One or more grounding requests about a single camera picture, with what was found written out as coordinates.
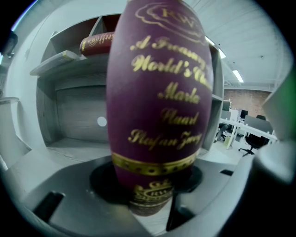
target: desk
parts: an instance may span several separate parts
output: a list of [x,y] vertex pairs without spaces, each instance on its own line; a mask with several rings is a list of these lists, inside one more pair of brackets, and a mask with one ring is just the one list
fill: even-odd
[[230,124],[230,125],[234,126],[233,130],[232,130],[232,133],[231,133],[230,141],[229,141],[229,143],[228,143],[228,145],[226,147],[227,150],[229,149],[233,139],[236,137],[238,128],[244,130],[245,132],[251,133],[251,134],[253,134],[255,136],[265,137],[265,138],[269,139],[268,144],[270,144],[271,142],[275,142],[278,139],[276,136],[274,136],[274,135],[272,135],[270,133],[261,131],[259,129],[247,126],[245,124],[242,124],[242,123],[239,123],[239,122],[236,122],[236,121],[233,121],[233,120],[227,120],[227,119],[222,119],[221,118],[220,123]]

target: bookcase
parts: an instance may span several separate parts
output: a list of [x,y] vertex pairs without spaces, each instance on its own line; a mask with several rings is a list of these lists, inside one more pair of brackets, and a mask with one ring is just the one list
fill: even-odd
[[[53,32],[42,62],[65,50],[77,58],[37,74],[37,115],[48,149],[80,161],[109,155],[107,126],[97,123],[106,118],[106,72],[108,54],[85,57],[81,41],[92,35],[115,30],[119,14],[99,16]],[[210,45],[214,86],[210,122],[199,156],[208,152],[219,125],[223,101],[223,74],[219,50]]]

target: brick wall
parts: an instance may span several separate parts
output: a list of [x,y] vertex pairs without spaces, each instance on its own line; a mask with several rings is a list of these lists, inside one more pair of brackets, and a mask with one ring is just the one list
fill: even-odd
[[262,105],[270,92],[255,90],[224,90],[224,99],[231,101],[232,109],[248,110],[248,115],[265,115]]

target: maroon book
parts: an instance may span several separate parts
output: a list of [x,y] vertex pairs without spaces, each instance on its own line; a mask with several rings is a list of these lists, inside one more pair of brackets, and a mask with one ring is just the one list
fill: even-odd
[[130,0],[107,71],[107,120],[131,210],[158,212],[188,177],[211,110],[213,69],[204,31],[180,0]]
[[109,53],[113,38],[114,32],[87,37],[80,44],[80,53],[84,56]]

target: office chair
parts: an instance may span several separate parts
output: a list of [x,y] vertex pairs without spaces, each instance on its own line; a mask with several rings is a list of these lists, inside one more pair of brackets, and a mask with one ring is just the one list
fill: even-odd
[[[265,116],[263,116],[263,115],[257,115],[256,118],[266,120]],[[267,139],[265,137],[258,137],[253,134],[250,134],[248,137],[246,137],[246,142],[251,146],[251,148],[250,149],[239,148],[239,151],[244,150],[247,152],[242,157],[244,157],[248,154],[254,155],[254,152],[252,152],[252,149],[253,148],[259,149],[262,146],[266,145],[268,143],[268,141],[269,141],[269,139]]]

